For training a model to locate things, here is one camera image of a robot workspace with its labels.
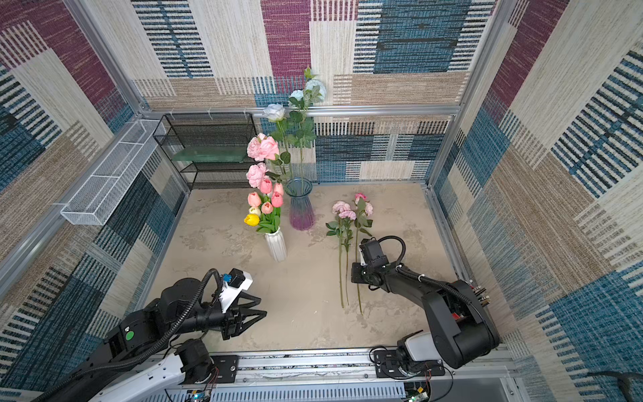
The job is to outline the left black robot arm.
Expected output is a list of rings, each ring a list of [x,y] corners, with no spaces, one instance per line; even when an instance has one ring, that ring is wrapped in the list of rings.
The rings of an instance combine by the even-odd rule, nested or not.
[[[217,272],[202,280],[175,282],[145,308],[126,316],[85,362],[36,400],[89,401],[125,372],[168,349],[176,335],[216,331],[224,340],[238,337],[267,315],[255,309],[261,299],[243,290],[230,307],[222,307],[224,291],[237,291],[240,285],[239,270],[231,282]]]

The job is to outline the light pink carnation stem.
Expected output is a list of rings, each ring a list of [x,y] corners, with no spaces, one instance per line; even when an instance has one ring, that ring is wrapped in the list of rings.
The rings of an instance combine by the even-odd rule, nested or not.
[[[342,247],[345,251],[345,293],[347,303],[350,304],[348,298],[348,283],[349,283],[349,251],[351,242],[353,240],[353,221],[356,219],[356,213],[350,208],[348,204],[343,206],[338,212],[338,230],[339,237],[341,238]]]

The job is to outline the hot pink rose stem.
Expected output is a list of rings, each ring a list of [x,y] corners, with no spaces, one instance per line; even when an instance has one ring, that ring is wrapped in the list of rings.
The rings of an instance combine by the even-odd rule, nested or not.
[[[373,214],[373,206],[368,201],[368,197],[363,193],[355,194],[354,203],[356,205],[356,219],[354,225],[355,234],[355,261],[360,262],[361,254],[359,249],[360,235],[370,235],[368,228],[372,227],[373,221],[369,218]]]

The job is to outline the pink carnation twin stem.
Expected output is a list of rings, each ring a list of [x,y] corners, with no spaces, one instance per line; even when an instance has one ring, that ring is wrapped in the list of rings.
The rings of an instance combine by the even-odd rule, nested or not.
[[[332,212],[334,220],[326,223],[327,236],[336,238],[338,242],[340,303],[342,308],[346,308],[350,305],[349,264],[359,260],[358,256],[351,260],[351,247],[358,246],[361,234],[371,236],[373,206],[365,194],[357,193],[352,204],[345,201],[333,204]]]

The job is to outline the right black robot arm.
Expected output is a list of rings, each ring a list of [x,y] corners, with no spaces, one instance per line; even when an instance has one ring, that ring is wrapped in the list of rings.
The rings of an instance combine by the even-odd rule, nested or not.
[[[500,344],[482,301],[465,281],[439,281],[411,271],[402,263],[354,263],[351,280],[401,296],[425,312],[428,332],[418,331],[401,338],[394,355],[376,353],[376,362],[384,365],[387,375],[407,377],[428,370],[443,375],[445,365],[458,369]]]

